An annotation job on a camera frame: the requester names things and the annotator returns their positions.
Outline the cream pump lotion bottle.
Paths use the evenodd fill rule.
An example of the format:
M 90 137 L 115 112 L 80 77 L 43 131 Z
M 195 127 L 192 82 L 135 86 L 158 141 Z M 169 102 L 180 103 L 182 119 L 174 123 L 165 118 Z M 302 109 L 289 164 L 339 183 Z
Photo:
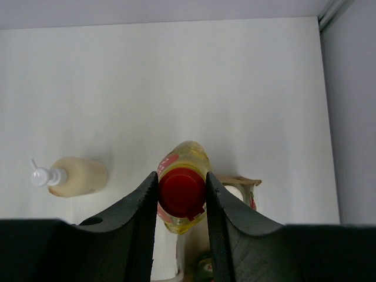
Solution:
M 97 160 L 79 157 L 63 157 L 50 168 L 36 164 L 32 159 L 31 183 L 37 187 L 46 186 L 58 197 L 76 197 L 102 190 L 109 178 L 105 165 Z

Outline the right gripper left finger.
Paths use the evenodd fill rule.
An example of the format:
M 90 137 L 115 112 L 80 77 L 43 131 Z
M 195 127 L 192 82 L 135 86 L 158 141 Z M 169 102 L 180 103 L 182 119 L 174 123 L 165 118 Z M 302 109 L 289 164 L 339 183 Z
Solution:
M 1 221 L 2 281 L 149 281 L 158 177 L 79 225 Z

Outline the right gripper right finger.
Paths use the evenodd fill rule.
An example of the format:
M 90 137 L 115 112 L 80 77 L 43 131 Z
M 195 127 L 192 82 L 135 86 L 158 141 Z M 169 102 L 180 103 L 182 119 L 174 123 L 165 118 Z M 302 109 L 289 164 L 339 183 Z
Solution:
M 280 224 L 206 176 L 215 281 L 374 281 L 375 227 Z

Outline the yellow bottle red cap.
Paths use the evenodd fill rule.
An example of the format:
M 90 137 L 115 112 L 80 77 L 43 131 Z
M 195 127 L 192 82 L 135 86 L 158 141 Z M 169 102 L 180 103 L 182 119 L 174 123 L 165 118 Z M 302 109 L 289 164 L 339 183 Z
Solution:
M 212 169 L 202 145 L 185 141 L 157 167 L 157 215 L 174 234 L 184 234 L 206 216 L 206 174 Z

